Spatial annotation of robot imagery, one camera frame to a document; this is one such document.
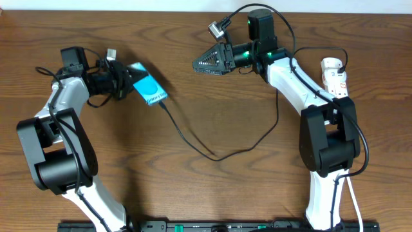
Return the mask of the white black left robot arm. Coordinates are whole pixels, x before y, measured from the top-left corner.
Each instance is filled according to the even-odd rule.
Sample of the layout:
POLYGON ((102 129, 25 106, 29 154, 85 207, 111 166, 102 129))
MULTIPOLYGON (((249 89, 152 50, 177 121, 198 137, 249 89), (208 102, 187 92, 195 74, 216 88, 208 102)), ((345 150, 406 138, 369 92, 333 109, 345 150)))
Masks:
POLYGON ((149 72, 141 63, 117 61, 114 49, 90 67, 85 52, 78 46, 62 49, 63 66, 56 72, 35 67, 36 72, 52 77, 51 95, 34 117, 17 124, 18 138, 39 189, 74 203, 95 231, 140 231, 140 224, 98 177, 97 155, 79 115, 92 96, 124 99, 149 72))

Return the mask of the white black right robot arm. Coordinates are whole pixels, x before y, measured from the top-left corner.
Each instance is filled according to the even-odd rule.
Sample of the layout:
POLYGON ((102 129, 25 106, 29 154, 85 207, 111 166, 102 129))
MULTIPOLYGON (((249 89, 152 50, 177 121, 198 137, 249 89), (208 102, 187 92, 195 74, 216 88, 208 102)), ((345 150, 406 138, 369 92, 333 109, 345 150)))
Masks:
POLYGON ((341 182, 360 153, 353 101, 320 87, 299 67, 292 52, 278 45, 271 10, 248 13, 249 43, 234 45, 227 31, 229 24, 229 17, 225 17, 208 26, 217 43, 193 61, 194 71, 225 75, 251 66, 286 97, 300 116, 299 152, 310 170, 305 217, 312 229, 337 229, 341 223, 341 182))

